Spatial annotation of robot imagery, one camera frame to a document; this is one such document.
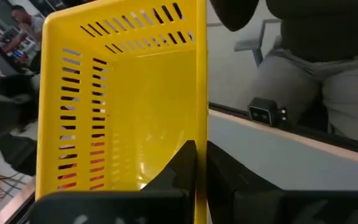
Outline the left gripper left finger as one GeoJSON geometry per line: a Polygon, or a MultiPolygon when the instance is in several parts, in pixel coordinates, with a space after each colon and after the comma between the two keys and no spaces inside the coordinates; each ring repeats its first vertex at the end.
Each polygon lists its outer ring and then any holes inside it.
{"type": "Polygon", "coordinates": [[[58,192],[31,210],[33,224],[193,223],[196,144],[188,140],[139,191],[58,192]]]}

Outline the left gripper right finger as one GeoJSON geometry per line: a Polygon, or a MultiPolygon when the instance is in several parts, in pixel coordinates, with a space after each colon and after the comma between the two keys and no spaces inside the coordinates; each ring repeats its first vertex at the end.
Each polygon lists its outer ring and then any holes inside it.
{"type": "Polygon", "coordinates": [[[212,142],[206,160],[213,223],[358,224],[358,191],[281,189],[212,142]]]}

